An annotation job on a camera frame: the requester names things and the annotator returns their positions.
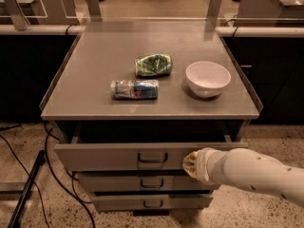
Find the grey top drawer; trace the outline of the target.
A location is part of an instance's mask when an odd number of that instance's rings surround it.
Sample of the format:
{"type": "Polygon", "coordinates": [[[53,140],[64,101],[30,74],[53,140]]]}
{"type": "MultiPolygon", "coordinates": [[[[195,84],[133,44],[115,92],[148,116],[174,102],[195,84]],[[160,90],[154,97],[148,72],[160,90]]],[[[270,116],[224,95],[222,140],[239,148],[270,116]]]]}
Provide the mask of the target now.
{"type": "Polygon", "coordinates": [[[69,171],[178,170],[182,159],[203,147],[243,147],[242,121],[63,121],[54,125],[54,147],[69,171]],[[140,163],[139,153],[167,153],[164,163],[140,163]]]}

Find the grey drawer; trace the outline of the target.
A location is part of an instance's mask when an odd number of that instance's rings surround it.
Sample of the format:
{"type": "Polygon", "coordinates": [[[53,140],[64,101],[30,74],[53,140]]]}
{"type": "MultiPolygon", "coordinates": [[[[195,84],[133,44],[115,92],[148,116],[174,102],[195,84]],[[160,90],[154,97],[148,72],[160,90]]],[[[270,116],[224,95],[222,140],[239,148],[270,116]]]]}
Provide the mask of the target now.
{"type": "Polygon", "coordinates": [[[54,125],[54,147],[69,171],[178,170],[182,159],[203,147],[243,147],[242,121],[63,121],[54,125]],[[167,153],[164,163],[140,163],[139,153],[167,153]]]}
{"type": "Polygon", "coordinates": [[[172,209],[203,209],[213,199],[209,192],[165,192],[157,194],[114,194],[92,196],[91,200],[98,212],[107,211],[153,211],[172,209]]]}
{"type": "Polygon", "coordinates": [[[79,181],[89,192],[199,191],[215,190],[191,178],[184,171],[83,172],[79,181]]]}

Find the grey middle drawer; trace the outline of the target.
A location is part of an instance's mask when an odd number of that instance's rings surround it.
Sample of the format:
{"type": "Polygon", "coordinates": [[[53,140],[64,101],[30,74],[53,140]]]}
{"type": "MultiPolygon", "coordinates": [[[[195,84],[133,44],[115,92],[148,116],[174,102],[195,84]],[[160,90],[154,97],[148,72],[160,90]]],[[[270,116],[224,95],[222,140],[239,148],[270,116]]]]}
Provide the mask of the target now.
{"type": "Polygon", "coordinates": [[[79,181],[89,192],[199,191],[215,190],[191,178],[184,171],[83,172],[79,181]]]}

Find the grey drawer cabinet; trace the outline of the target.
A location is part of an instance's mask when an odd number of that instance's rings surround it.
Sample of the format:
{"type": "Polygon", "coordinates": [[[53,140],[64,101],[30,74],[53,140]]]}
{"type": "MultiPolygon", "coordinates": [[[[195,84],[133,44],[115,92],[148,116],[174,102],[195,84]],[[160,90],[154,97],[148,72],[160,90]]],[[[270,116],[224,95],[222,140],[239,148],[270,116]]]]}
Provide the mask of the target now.
{"type": "Polygon", "coordinates": [[[261,102],[208,22],[102,22],[77,38],[41,108],[98,211],[161,212],[211,202],[183,159],[238,147],[261,102]]]}

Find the grey bottom drawer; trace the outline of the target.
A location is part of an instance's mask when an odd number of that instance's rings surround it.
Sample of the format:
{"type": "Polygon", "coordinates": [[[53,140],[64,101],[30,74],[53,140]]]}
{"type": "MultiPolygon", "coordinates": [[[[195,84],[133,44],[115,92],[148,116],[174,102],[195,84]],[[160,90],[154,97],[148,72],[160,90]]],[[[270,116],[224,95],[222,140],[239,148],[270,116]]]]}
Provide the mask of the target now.
{"type": "Polygon", "coordinates": [[[153,211],[172,209],[203,209],[213,199],[209,192],[165,192],[157,194],[114,194],[92,196],[91,200],[98,212],[107,211],[153,211]]]}

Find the white ceramic bowl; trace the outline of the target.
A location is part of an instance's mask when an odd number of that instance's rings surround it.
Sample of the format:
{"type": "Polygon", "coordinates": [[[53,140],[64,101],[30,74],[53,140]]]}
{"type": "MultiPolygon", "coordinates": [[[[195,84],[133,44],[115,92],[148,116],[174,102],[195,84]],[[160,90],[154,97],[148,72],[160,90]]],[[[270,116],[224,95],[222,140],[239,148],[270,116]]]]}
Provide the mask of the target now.
{"type": "Polygon", "coordinates": [[[231,81],[231,74],[224,66],[208,61],[191,64],[185,74],[189,88],[200,98],[218,96],[231,81]]]}

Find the blue clear snack bag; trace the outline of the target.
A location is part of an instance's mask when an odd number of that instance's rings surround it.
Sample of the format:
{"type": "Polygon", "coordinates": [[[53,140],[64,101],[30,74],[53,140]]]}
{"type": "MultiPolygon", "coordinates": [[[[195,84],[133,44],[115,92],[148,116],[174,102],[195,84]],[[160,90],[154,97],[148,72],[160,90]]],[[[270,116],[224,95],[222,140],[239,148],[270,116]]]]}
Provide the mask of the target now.
{"type": "Polygon", "coordinates": [[[111,97],[115,100],[155,100],[159,95],[157,80],[114,80],[111,97]]]}

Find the green snack bag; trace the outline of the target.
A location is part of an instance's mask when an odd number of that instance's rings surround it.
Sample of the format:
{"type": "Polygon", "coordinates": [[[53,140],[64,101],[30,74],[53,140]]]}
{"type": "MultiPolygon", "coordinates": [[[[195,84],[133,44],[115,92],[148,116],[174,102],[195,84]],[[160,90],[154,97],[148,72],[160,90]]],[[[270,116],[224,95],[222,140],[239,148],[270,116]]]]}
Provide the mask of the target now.
{"type": "Polygon", "coordinates": [[[168,54],[141,55],[135,59],[137,77],[167,76],[173,68],[172,58],[168,54]]]}

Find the black metal bar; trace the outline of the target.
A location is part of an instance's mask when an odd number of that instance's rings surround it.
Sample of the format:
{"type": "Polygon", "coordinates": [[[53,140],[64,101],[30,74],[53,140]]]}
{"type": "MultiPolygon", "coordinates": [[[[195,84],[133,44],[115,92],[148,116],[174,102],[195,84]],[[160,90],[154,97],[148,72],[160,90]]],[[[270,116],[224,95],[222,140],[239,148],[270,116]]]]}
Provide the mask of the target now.
{"type": "Polygon", "coordinates": [[[36,176],[38,175],[39,169],[44,162],[45,162],[45,151],[40,150],[36,157],[34,165],[32,166],[30,173],[28,174],[28,179],[22,189],[21,196],[11,216],[8,228],[20,228],[19,219],[22,216],[23,209],[25,208],[26,202],[29,198],[29,193],[31,191],[33,184],[35,183],[35,179],[36,176]]]}

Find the grey right post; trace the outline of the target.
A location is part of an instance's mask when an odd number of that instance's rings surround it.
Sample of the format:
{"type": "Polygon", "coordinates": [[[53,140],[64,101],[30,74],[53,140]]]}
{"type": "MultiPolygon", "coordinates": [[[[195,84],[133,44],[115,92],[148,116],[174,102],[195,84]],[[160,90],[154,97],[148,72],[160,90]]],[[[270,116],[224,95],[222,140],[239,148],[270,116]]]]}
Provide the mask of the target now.
{"type": "Polygon", "coordinates": [[[206,18],[214,27],[217,25],[221,2],[222,2],[222,0],[210,0],[209,1],[206,18]]]}

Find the grey post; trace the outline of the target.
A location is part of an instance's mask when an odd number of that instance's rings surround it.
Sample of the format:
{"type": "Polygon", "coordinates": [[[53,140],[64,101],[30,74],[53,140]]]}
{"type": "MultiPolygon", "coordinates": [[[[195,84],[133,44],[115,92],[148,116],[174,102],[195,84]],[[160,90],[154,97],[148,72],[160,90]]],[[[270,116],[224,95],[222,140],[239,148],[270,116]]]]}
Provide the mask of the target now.
{"type": "Polygon", "coordinates": [[[9,15],[11,17],[11,21],[14,25],[16,30],[26,30],[29,26],[28,21],[26,20],[25,16],[23,15],[22,10],[20,9],[19,4],[16,0],[4,0],[4,3],[7,7],[9,15]]]}
{"type": "Polygon", "coordinates": [[[86,0],[91,22],[101,22],[102,15],[99,8],[99,0],[86,0]]]}
{"type": "Polygon", "coordinates": [[[206,18],[214,27],[217,25],[221,2],[222,2],[222,0],[210,0],[209,1],[206,18]]]}

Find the grey middle post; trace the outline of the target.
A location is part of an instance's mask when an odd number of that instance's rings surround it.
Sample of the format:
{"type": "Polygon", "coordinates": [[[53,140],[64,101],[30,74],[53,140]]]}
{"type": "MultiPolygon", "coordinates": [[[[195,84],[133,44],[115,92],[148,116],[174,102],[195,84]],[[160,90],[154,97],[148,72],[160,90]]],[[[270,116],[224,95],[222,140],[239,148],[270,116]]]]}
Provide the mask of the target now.
{"type": "Polygon", "coordinates": [[[101,22],[102,15],[99,8],[99,0],[86,0],[91,22],[101,22]]]}

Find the white horizontal rail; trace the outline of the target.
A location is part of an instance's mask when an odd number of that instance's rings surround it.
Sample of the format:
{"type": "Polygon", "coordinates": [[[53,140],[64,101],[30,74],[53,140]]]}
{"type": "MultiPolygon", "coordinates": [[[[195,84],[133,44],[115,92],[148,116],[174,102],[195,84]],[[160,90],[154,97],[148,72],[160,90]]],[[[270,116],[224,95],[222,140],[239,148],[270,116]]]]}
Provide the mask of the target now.
{"type": "MultiPolygon", "coordinates": [[[[65,25],[34,25],[16,30],[13,25],[0,25],[1,35],[75,35],[85,30],[85,26],[65,25]]],[[[304,28],[216,27],[216,32],[221,37],[304,38],[304,28]]]]}

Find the grey left post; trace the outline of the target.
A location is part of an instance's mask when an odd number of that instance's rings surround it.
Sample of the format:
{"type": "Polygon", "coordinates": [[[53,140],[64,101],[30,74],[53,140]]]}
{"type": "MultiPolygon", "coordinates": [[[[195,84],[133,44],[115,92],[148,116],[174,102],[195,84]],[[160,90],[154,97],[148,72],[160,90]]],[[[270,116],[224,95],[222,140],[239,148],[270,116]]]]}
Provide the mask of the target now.
{"type": "Polygon", "coordinates": [[[28,21],[26,20],[25,16],[23,15],[22,10],[20,9],[19,4],[16,0],[4,0],[4,3],[7,7],[9,15],[11,17],[11,21],[14,25],[16,30],[26,30],[29,26],[28,21]]]}

